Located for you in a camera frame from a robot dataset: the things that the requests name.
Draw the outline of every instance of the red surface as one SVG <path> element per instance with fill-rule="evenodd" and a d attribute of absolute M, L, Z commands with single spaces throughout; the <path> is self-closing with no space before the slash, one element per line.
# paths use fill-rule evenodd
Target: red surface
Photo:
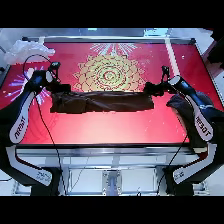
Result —
<path fill-rule="evenodd" d="M 51 61 L 60 61 L 59 77 L 62 83 L 74 86 L 79 82 L 74 73 L 80 72 L 79 63 L 86 63 L 89 55 L 98 53 L 90 49 L 89 43 L 48 43 L 56 53 Z M 141 77 L 145 81 L 158 83 L 162 75 L 162 65 L 170 66 L 168 52 L 165 44 L 135 44 L 137 47 L 129 52 L 128 60 L 136 60 L 138 69 L 144 71 Z M 221 102 L 209 78 L 209 75 L 194 46 L 172 45 L 181 75 L 196 90 L 208 94 L 215 106 L 222 110 Z M 28 63 L 29 67 L 40 69 L 49 66 L 48 62 Z M 17 82 L 17 75 L 22 74 L 22 66 L 11 66 L 7 78 L 0 91 L 0 108 L 10 103 L 13 96 L 6 97 L 21 89 L 21 86 L 9 86 Z M 50 129 L 52 137 L 57 144 L 94 144 L 94 143 L 176 143 L 182 142 L 185 132 L 172 110 L 166 107 L 171 95 L 153 97 L 154 110 L 134 113 L 99 113 L 92 112 L 81 115 L 50 113 L 51 98 L 45 97 L 41 105 L 43 118 Z M 51 144 L 50 137 L 42 124 L 36 102 L 30 107 L 29 126 L 23 144 Z"/>

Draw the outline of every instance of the white floor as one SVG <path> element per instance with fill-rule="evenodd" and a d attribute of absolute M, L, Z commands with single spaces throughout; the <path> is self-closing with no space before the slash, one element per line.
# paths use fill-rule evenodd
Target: white floor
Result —
<path fill-rule="evenodd" d="M 133 32 L 128 30 L 127 36 L 134 35 L 135 33 L 142 36 L 144 32 L 140 29 L 133 29 Z M 86 34 L 85 30 L 81 30 L 81 28 L 0 28 L 0 45 L 8 50 L 17 39 L 21 39 L 22 36 L 43 36 L 43 35 L 80 35 L 80 32 Z M 120 30 L 114 30 L 115 34 L 119 33 Z M 171 37 L 194 37 L 199 45 L 201 54 L 203 54 L 209 45 L 212 43 L 213 39 L 210 37 L 212 34 L 211 31 L 204 30 L 202 28 L 173 28 L 171 32 Z M 5 66 L 4 61 L 2 60 L 3 53 L 0 51 L 0 66 Z M 224 94 L 224 82 L 223 82 L 223 73 L 220 73 L 216 78 L 215 82 L 218 85 L 219 91 Z M 207 183 L 210 191 L 210 195 L 224 195 L 224 167 L 221 167 L 214 174 L 212 174 L 209 178 L 207 178 Z M 0 180 L 8 179 L 6 174 L 0 172 Z M 10 180 L 8 182 L 0 182 L 0 195 L 11 195 L 14 186 L 14 180 Z"/>

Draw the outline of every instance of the floor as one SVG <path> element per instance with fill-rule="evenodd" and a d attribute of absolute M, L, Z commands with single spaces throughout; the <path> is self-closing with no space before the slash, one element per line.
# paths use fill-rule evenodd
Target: floor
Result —
<path fill-rule="evenodd" d="M 169 29 L 170 37 L 190 37 L 195 38 L 203 54 L 213 39 L 210 37 L 212 31 L 202 28 L 173 28 Z M 9 50 L 16 40 L 22 36 L 146 36 L 163 35 L 161 30 L 155 28 L 0 28 L 0 46 L 6 51 Z M 0 67 L 5 67 L 3 61 L 3 52 L 0 51 Z M 215 77 L 221 94 L 224 94 L 223 73 Z M 224 195 L 224 167 L 221 167 L 209 178 L 207 178 L 208 187 L 211 195 Z M 0 172 L 0 180 L 9 177 Z M 13 180 L 0 182 L 0 195 L 11 195 Z"/>

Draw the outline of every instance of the white firework pattern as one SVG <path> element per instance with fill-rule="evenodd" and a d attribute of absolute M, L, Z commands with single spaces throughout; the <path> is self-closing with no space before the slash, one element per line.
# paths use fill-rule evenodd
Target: white firework pattern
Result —
<path fill-rule="evenodd" d="M 22 74 L 17 75 L 17 78 L 15 78 L 13 82 L 9 84 L 9 86 L 18 86 L 20 88 L 16 89 L 13 92 L 8 93 L 5 97 L 12 97 L 10 101 L 13 102 L 21 94 L 26 83 L 27 83 L 27 80 Z M 49 92 L 45 88 L 43 88 L 41 93 L 37 95 L 37 101 L 39 105 L 42 105 L 45 102 L 44 98 L 49 96 L 50 96 Z"/>
<path fill-rule="evenodd" d="M 119 49 L 122 54 L 128 56 L 136 48 L 138 47 L 132 43 L 95 43 L 90 49 L 98 52 L 99 55 L 106 55 L 110 52 L 111 56 L 118 55 L 117 50 Z"/>

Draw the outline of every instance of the mandala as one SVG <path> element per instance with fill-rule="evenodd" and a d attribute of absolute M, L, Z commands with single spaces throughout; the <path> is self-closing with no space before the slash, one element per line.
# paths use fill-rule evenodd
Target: mandala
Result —
<path fill-rule="evenodd" d="M 144 70 L 137 64 L 136 60 L 128 60 L 127 55 L 89 55 L 86 63 L 79 63 L 80 72 L 73 75 L 78 79 L 73 88 L 84 92 L 140 92 L 139 86 L 145 84 L 140 76 Z"/>

